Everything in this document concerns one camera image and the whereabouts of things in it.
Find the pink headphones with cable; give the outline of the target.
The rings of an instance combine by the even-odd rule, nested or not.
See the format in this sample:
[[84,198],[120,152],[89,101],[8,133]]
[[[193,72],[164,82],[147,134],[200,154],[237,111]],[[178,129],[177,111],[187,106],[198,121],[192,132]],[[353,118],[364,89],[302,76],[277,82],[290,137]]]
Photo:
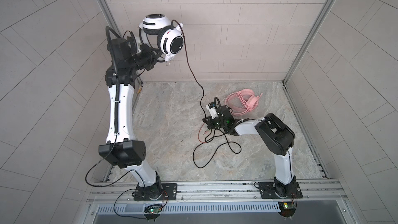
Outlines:
[[[232,115],[242,116],[252,112],[255,108],[257,108],[262,95],[263,93],[256,96],[253,90],[243,89],[228,95],[224,103],[226,106],[232,109]],[[240,101],[240,106],[232,104],[232,101],[235,99]]]

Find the white black headphones with cable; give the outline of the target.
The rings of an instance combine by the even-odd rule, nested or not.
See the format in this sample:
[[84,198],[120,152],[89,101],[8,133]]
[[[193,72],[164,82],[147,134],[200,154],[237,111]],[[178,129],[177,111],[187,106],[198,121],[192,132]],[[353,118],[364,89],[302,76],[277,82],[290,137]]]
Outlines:
[[[147,15],[141,23],[141,29],[144,33],[149,35],[157,36],[158,49],[165,55],[164,61],[170,62],[171,59],[180,52],[183,48],[186,48],[185,35],[182,29],[182,24],[177,20],[169,20],[164,14],[156,13]],[[216,131],[214,129],[208,129],[210,135],[206,136],[203,141],[200,141],[200,145],[211,143],[216,138]],[[221,130],[221,136],[225,137],[226,141],[219,145],[228,145],[231,152],[239,154],[242,151],[242,147],[239,143],[230,142],[227,138],[227,134]]]

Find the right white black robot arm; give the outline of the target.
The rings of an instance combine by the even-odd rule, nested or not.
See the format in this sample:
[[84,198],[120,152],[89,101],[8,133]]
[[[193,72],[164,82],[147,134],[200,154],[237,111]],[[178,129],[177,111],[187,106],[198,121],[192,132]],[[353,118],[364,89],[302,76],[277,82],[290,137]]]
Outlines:
[[225,135],[258,135],[269,151],[274,154],[275,177],[271,186],[258,184],[258,189],[270,198],[302,197],[292,170],[294,132],[273,113],[262,119],[240,119],[232,116],[232,109],[226,105],[217,107],[214,103],[206,106],[210,116],[203,119],[209,129],[220,130]]

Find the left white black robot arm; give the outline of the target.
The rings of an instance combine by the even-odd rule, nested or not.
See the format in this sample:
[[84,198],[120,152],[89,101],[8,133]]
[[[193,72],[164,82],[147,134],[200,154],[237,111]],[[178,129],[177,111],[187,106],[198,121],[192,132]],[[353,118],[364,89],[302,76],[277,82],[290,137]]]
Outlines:
[[110,97],[110,124],[106,144],[98,153],[114,167],[132,174],[137,182],[135,200],[158,200],[162,185],[158,173],[145,160],[145,142],[135,138],[133,133],[133,98],[136,69],[133,48],[123,38],[108,42],[112,65],[106,71],[105,81]]

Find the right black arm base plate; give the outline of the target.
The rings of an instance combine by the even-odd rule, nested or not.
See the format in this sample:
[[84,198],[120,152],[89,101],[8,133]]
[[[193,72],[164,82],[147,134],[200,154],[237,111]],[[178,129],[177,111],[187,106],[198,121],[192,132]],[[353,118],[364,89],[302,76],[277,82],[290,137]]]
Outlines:
[[259,182],[258,189],[262,199],[291,199],[303,198],[301,188],[297,181],[292,181],[288,185],[284,185],[279,181],[275,182]]

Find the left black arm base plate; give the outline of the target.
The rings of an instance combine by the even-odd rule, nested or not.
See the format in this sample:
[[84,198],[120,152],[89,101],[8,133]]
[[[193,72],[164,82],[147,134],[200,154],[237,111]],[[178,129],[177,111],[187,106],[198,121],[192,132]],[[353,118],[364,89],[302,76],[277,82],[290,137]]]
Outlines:
[[147,187],[137,186],[132,193],[134,201],[176,200],[177,184],[153,184]]

